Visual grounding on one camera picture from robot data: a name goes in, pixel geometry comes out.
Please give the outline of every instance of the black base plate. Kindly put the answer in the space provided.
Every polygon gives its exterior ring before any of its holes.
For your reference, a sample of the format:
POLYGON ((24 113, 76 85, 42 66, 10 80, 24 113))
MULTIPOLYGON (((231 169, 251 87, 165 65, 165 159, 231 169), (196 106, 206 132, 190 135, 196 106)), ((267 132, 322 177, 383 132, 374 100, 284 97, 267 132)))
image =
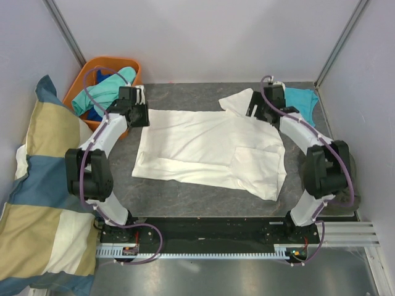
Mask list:
MULTIPOLYGON (((287 236, 281 218, 146 218, 144 222, 161 231, 161 253, 272 253, 274 244, 304 245, 305 237, 310 244, 320 240, 314 224, 287 236)), ((135 231, 139 252, 155 253, 159 236, 148 227, 123 230, 105 225, 100 241, 133 243, 135 231)))

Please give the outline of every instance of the blue cloth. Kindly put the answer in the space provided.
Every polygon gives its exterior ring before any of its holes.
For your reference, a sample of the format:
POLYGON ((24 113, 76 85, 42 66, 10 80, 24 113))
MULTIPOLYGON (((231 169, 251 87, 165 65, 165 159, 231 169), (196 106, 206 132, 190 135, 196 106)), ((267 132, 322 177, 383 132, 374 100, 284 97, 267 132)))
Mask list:
MULTIPOLYGON (((103 75, 101 73, 101 70, 96 71, 96 84, 102 82, 106 78, 110 77, 111 74, 103 75)), ((86 117, 87 120, 92 120, 92 121, 102 121, 102 117, 96 112, 94 108, 89 110, 88 116, 86 117)))
POLYGON ((106 78, 110 77, 111 74, 103 75, 101 70, 96 71, 96 84, 102 82, 106 78))
POLYGON ((86 119, 92 121, 102 121, 103 118, 96 112, 95 108, 92 108, 88 111, 88 116, 86 119))
POLYGON ((286 106, 297 108, 304 120, 311 126, 315 126, 313 122, 313 109, 317 102, 317 95, 310 89, 285 88, 286 106))
MULTIPOLYGON (((132 67, 125 67, 119 70, 119 74, 121 74, 125 79, 131 84, 136 78, 136 71, 132 67)), ((107 109, 110 107, 111 103, 118 99, 119 87, 124 86, 124 80, 118 75, 111 75, 106 78, 102 82, 97 85, 89 86, 88 91, 89 94, 93 97, 93 99, 100 104, 101 107, 107 109)), ((72 101, 72 106, 74 112, 77 116, 83 115, 86 111, 94 107, 99 116, 103 117, 104 112, 93 106, 93 103, 88 98, 85 93, 85 90, 82 90, 72 101)))

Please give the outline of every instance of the gray table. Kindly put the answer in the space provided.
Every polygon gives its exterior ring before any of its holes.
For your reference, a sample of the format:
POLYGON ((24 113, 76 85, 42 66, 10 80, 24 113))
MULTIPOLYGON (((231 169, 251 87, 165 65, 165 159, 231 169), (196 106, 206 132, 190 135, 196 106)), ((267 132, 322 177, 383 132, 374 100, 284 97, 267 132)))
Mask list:
MULTIPOLYGON (((287 83, 292 88, 314 89, 313 83, 287 83)), ((146 97, 151 109, 221 111, 218 100, 258 83, 148 84, 146 97)), ((316 129, 328 136, 328 128, 317 104, 313 113, 316 129)), ((134 216, 283 216, 298 202, 301 180, 297 170, 299 148, 281 135, 285 147, 287 177, 277 202, 262 200, 247 191, 132 178, 141 128, 132 129, 118 141, 109 160, 114 176, 114 192, 134 216)))

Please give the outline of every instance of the metal profile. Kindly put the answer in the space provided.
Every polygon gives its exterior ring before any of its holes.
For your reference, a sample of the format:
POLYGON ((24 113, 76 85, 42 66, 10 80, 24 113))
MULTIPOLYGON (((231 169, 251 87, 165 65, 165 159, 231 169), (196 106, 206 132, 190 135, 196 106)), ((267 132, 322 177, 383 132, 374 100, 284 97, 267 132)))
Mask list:
POLYGON ((316 82, 314 83, 316 88, 319 88, 325 79, 326 75, 328 74, 330 68, 332 67, 333 63, 335 62, 340 50, 343 48, 344 43, 347 41, 348 37, 350 36, 350 32, 354 28, 355 24, 357 23, 359 17, 362 15, 362 12, 367 7, 367 4, 370 0, 360 0, 357 6, 355 7, 350 19, 348 20, 346 26, 343 29, 338 41, 336 42, 335 47, 332 49, 332 52, 326 60, 324 67, 321 70, 316 82))
POLYGON ((55 3, 55 0, 43 0, 45 6, 48 8, 49 13, 51 14, 52 18, 56 22, 60 32, 63 35, 63 38, 66 40, 67 45, 69 46, 70 50, 72 51, 73 55, 75 56, 77 62, 83 67, 86 64, 86 60, 84 55, 81 52, 80 47, 78 46, 75 38, 70 31, 69 26, 67 25, 66 21, 63 18, 58 6, 55 3))
MULTIPOLYGON (((322 235, 322 225, 317 224, 322 235)), ((281 247, 300 247, 296 244, 281 244, 281 247)), ((371 222, 325 222, 322 247, 379 247, 379 241, 371 222)))
POLYGON ((378 295, 395 295, 391 285, 391 277, 380 256, 381 248, 365 248, 370 271, 376 284, 378 295))
POLYGON ((320 94, 320 90, 318 88, 316 88, 315 90, 316 90, 316 93, 318 96, 318 102, 320 103, 320 107, 322 110, 323 119, 325 120, 326 127, 328 128, 329 137, 334 139, 335 137, 333 136, 331 126, 329 125, 328 115, 326 114, 325 106, 323 105, 323 100, 322 100, 322 96, 320 94))
MULTIPOLYGON (((96 248, 96 258, 149 258, 154 254, 138 254, 133 255, 122 255, 122 249, 125 247, 121 245, 111 244, 100 244, 96 248)), ((288 256, 285 255, 285 247, 275 247, 274 253, 162 253, 159 255, 161 259, 260 259, 260 260, 287 260, 288 256)))

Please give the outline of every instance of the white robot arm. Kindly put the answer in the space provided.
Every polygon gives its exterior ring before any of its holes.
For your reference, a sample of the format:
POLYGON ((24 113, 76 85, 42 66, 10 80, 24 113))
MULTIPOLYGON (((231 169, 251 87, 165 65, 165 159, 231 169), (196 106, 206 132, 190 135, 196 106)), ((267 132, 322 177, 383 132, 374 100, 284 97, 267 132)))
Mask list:
POLYGON ((104 117, 92 136, 78 149, 69 149, 65 155, 67 187, 69 193, 79 196, 81 159, 89 149, 84 172, 85 202, 99 207, 111 221, 129 224, 130 212, 116 198, 112 188, 108 156, 118 138, 129 128, 149 126, 148 105, 145 101, 144 86, 123 86, 118 99, 107 109, 109 119, 104 117))
POLYGON ((261 92, 253 93, 246 116, 252 116, 255 110, 253 116, 271 123, 290 137, 306 155, 302 180, 305 191, 297 205, 287 213, 285 222, 288 228, 308 226, 334 199, 335 193, 347 187, 346 175, 327 146, 338 154, 347 172, 350 171, 349 148, 344 141, 334 141, 321 135, 306 123, 299 111, 294 107, 286 107, 284 89, 281 84, 273 83, 272 79, 263 85, 265 99, 261 92))

